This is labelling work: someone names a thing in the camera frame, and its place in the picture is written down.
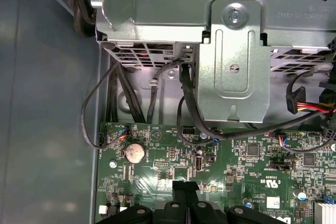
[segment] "screw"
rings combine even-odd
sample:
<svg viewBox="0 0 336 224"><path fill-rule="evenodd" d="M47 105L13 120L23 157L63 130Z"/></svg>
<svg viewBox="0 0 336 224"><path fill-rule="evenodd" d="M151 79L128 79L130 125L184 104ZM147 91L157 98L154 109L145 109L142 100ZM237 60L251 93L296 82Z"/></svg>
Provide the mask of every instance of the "screw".
<svg viewBox="0 0 336 224"><path fill-rule="evenodd" d="M241 208L235 208L234 212L236 212L239 215L242 215L244 213L244 210L242 210Z"/></svg>
<svg viewBox="0 0 336 224"><path fill-rule="evenodd" d="M200 203L197 204L197 206L204 208L204 207L206 207L206 203L200 202Z"/></svg>
<svg viewBox="0 0 336 224"><path fill-rule="evenodd" d="M169 76L169 79L173 79L174 76L175 76L175 71L170 70L170 71L168 72L168 76Z"/></svg>
<svg viewBox="0 0 336 224"><path fill-rule="evenodd" d="M208 137L208 135L202 132L202 133L199 135L199 137L200 137L201 139L206 139L206 138Z"/></svg>
<svg viewBox="0 0 336 224"><path fill-rule="evenodd" d="M115 160L111 160L111 161L110 161L110 167L111 167L112 169L116 168L117 166L118 166L118 164L117 164L117 162L116 162Z"/></svg>
<svg viewBox="0 0 336 224"><path fill-rule="evenodd" d="M233 12L231 12L230 20L234 24L237 23L240 20L240 12L237 10L234 10Z"/></svg>

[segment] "green circuit board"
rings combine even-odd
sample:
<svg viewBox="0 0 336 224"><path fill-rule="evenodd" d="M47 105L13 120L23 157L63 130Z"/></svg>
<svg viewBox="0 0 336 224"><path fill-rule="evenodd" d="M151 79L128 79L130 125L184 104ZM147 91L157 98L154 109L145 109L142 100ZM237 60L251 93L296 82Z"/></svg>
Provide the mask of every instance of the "green circuit board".
<svg viewBox="0 0 336 224"><path fill-rule="evenodd" d="M133 205L154 209L159 202L172 200L173 180L196 181L199 199L215 202L222 210L250 204L288 224L313 224L313 203L322 195L336 196L336 152L329 146L290 154L275 135L265 134L194 147L177 137L174 126L147 124L103 123L102 136L114 139L125 128L128 137L99 152L96 221ZM190 141L203 141L193 127L183 128L183 133ZM324 141L316 132L283 134L292 148L311 148ZM125 157L130 144L145 150L137 164ZM304 192L307 200L295 197L295 190Z"/></svg>

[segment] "metal bracket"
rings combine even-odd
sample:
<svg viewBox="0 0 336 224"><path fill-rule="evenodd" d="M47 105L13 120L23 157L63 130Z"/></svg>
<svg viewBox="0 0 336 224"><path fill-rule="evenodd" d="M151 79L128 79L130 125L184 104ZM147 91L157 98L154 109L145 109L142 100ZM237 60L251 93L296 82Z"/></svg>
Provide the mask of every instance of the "metal bracket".
<svg viewBox="0 0 336 224"><path fill-rule="evenodd" d="M110 27L118 30L134 17L134 0L102 0L101 11Z"/></svg>
<svg viewBox="0 0 336 224"><path fill-rule="evenodd" d="M215 0L211 38L200 45L197 99L205 120L262 122L269 106L270 48L260 45L261 4Z"/></svg>

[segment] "power cable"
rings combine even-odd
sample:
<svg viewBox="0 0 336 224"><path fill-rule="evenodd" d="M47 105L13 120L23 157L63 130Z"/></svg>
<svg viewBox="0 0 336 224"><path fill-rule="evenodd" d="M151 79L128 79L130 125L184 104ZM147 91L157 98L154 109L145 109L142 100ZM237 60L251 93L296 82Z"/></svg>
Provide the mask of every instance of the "power cable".
<svg viewBox="0 0 336 224"><path fill-rule="evenodd" d="M307 150L291 149L291 148L288 148L286 146L283 146L282 148L284 150L287 150L288 152L297 153L297 154L299 154L299 153L310 153L310 152L315 152L315 151L318 151L318 150L322 149L323 147L330 144L332 141L333 141L333 137L330 137L327 141L325 141L320 146L317 146L317 147L314 147L314 148L311 148L311 149L307 149Z"/></svg>
<svg viewBox="0 0 336 224"><path fill-rule="evenodd" d="M155 75L153 76L153 80L159 80L159 77L167 70L170 70L172 68L177 67L182 61L181 60L175 60L172 63L169 63L167 65L164 65L162 68L160 68ZM147 124L152 124L153 120L153 114L154 114L154 108L156 104L156 97L158 96L157 91L158 87L157 86L152 86L151 88L151 102L148 107L148 112L147 112Z"/></svg>
<svg viewBox="0 0 336 224"><path fill-rule="evenodd" d="M249 131L242 131L242 132L231 132L231 133L225 133L225 134L218 134L213 131L211 131L204 123L204 121L201 119L201 116L198 112L197 103L195 100L194 92L193 92L193 84L190 80L189 75L189 68L187 64L182 65L182 73L181 73L181 83L182 88L184 92L184 98L189 110L189 113L191 114L193 121L196 125L196 127L203 133L207 134L208 136L211 136L213 138L218 138L220 140L234 140L234 139L240 139L245 138L249 136L256 136L265 134L268 132L273 132L278 129L286 129L293 127L297 124L301 124L304 121L307 121L309 119L315 118L317 116L322 115L324 112L320 111L314 111L310 112L304 116L301 116L299 118L290 120L288 122L283 122L280 124L271 125L268 127L263 127L260 129L255 130L249 130Z"/></svg>
<svg viewBox="0 0 336 224"><path fill-rule="evenodd" d="M119 63L115 63L113 64L112 67L110 67L110 69L104 74L104 76L101 78L101 80L97 83L97 85L95 86L95 88L91 91L91 93L86 97L86 99L83 102L82 105L82 109L81 109L81 113L80 113L80 124L82 127L82 132L83 132L83 136L85 138L85 141L88 143L88 145L90 145L92 148L98 149L98 150L103 150L106 149L107 147L111 146L112 144L116 143L119 138L116 138L114 140L112 140L110 143L105 143L103 146L99 146L96 145L92 142L92 140L90 139L87 129L86 129L86 124L85 124L85 111L86 111L86 107L91 99L91 97L94 95L94 93L102 86L102 84L108 79L109 75L114 71L114 69L119 65Z"/></svg>
<svg viewBox="0 0 336 224"><path fill-rule="evenodd" d="M206 141L206 142L192 143L183 136L182 129L181 129L182 128L181 127L181 120L182 120L182 104L183 104L183 102L184 102L184 97L182 97L180 99L180 102L178 103L178 107L177 107L176 129L177 129L178 137L183 141L183 143L188 144L188 145L192 145L192 146L202 146L202 145L207 145L207 144L213 143L214 141L212 139L209 140L209 141Z"/></svg>
<svg viewBox="0 0 336 224"><path fill-rule="evenodd" d="M145 117L143 116L139 99L126 76L124 67L120 64L117 66L117 74L120 80L120 84L122 89L124 90L124 94L127 100L127 103L130 107L130 111L132 113L133 119L135 123L146 123Z"/></svg>

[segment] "surface-mount component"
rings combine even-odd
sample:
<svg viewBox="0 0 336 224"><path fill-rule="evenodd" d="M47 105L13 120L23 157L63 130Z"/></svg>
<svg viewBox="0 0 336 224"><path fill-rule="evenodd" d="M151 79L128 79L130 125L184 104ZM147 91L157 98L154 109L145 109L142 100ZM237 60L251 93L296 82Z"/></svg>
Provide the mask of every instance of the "surface-mount component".
<svg viewBox="0 0 336 224"><path fill-rule="evenodd" d="M146 150L141 143L130 144L125 149L125 158L132 164L140 163L145 155Z"/></svg>
<svg viewBox="0 0 336 224"><path fill-rule="evenodd" d="M247 155L248 156L258 156L259 155L259 146L257 144L249 144L247 146Z"/></svg>
<svg viewBox="0 0 336 224"><path fill-rule="evenodd" d="M294 195L294 197L296 197L299 200L306 200L307 199L307 194L300 189L295 189L293 191L293 195Z"/></svg>
<svg viewBox="0 0 336 224"><path fill-rule="evenodd" d="M303 165L314 165L314 164L315 164L314 154L304 154Z"/></svg>

